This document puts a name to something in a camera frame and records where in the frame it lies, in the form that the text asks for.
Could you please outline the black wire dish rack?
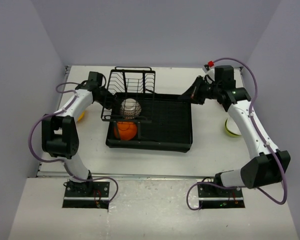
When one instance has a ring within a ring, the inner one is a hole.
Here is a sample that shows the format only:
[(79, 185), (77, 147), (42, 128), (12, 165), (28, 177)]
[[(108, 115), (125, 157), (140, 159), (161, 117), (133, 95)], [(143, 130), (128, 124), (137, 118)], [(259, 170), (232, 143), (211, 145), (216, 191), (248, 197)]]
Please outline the black wire dish rack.
[[(113, 135), (115, 123), (133, 122), (137, 126), (134, 138), (141, 139), (141, 124), (150, 124), (153, 121), (155, 86), (156, 72), (151, 67), (117, 66), (110, 71), (106, 89), (116, 96), (117, 104), (112, 109), (103, 107), (101, 119), (112, 123)], [(134, 119), (126, 119), (120, 114), (121, 102), (128, 98), (137, 100), (141, 105), (141, 113)]]

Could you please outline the yellow bowl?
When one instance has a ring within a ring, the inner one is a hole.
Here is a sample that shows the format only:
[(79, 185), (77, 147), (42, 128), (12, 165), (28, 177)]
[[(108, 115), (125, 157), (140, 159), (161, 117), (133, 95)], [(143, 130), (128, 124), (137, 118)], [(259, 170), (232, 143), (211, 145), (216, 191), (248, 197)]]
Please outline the yellow bowl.
[(79, 122), (79, 121), (81, 121), (83, 118), (84, 118), (84, 116), (85, 116), (85, 111), (83, 111), (81, 114), (80, 114), (80, 116), (78, 117), (78, 119), (76, 120), (77, 122)]

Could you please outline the brown patterned bowl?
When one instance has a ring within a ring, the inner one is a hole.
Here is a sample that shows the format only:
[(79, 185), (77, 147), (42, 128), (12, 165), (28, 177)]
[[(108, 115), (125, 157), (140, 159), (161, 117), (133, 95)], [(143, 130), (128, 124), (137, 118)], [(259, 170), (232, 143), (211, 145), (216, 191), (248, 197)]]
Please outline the brown patterned bowl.
[(133, 98), (127, 98), (120, 104), (119, 112), (125, 119), (134, 119), (140, 115), (141, 111), (141, 105)]

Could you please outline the orange bowl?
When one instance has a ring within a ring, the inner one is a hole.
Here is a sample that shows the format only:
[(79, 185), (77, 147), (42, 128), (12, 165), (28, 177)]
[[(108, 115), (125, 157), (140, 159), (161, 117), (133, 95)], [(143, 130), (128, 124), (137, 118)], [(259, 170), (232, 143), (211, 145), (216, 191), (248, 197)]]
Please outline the orange bowl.
[(137, 125), (134, 122), (117, 122), (113, 127), (114, 136), (123, 141), (132, 140), (138, 132)]

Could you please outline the lime green bowl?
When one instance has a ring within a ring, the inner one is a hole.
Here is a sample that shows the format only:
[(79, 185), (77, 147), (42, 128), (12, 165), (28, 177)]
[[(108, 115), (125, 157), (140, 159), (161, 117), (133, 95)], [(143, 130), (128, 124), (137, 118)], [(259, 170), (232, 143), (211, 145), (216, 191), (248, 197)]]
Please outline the lime green bowl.
[(226, 122), (227, 122), (227, 119), (225, 120), (225, 123), (224, 123), (225, 133), (226, 133), (227, 135), (229, 135), (230, 137), (234, 137), (234, 138), (241, 137), (242, 135), (233, 135), (233, 134), (231, 134), (230, 132), (227, 131), (227, 129), (226, 129)]
[(241, 135), (241, 132), (235, 123), (235, 121), (229, 116), (228, 119), (226, 120), (225, 127), (227, 131), (233, 135)]

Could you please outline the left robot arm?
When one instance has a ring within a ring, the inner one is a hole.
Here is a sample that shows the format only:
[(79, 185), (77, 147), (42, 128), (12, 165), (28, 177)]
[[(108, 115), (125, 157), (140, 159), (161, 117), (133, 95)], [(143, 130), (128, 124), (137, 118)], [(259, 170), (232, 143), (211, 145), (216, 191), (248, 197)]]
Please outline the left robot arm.
[(42, 150), (51, 162), (60, 162), (69, 175), (69, 188), (87, 197), (93, 193), (94, 184), (90, 170), (83, 164), (79, 150), (76, 122), (87, 107), (94, 102), (109, 110), (114, 105), (114, 95), (103, 82), (106, 77), (91, 71), (88, 79), (72, 90), (72, 97), (56, 112), (45, 114), (41, 122)]

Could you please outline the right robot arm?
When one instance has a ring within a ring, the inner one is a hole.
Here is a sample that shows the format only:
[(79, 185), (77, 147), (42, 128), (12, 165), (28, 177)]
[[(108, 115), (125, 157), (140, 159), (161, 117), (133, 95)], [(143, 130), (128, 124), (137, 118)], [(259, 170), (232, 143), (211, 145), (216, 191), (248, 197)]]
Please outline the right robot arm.
[(205, 76), (199, 75), (179, 99), (197, 105), (203, 105), (206, 99), (217, 100), (235, 122), (247, 146), (250, 157), (247, 164), (216, 174), (213, 191), (217, 196), (225, 196), (231, 187), (253, 189), (283, 180), (290, 154), (280, 150), (266, 133), (247, 90), (236, 86), (232, 66), (216, 66)]

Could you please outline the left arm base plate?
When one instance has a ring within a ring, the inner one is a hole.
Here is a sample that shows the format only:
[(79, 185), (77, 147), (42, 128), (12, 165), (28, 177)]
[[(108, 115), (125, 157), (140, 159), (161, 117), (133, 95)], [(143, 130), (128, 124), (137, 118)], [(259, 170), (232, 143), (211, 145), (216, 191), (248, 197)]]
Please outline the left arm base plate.
[(67, 181), (63, 183), (65, 187), (65, 197), (68, 198), (102, 198), (109, 197), (110, 182), (109, 181), (91, 181), (91, 182), (73, 182)]

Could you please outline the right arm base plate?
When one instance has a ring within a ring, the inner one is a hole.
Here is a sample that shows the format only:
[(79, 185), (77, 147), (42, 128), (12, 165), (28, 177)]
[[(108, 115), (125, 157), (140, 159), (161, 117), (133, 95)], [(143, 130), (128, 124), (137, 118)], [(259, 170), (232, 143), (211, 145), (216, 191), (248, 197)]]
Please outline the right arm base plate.
[(198, 185), (197, 190), (198, 190), (198, 196), (200, 198), (208, 198), (208, 199), (225, 198), (226, 200), (234, 200), (243, 197), (243, 193), (241, 190), (221, 189), (207, 184)]

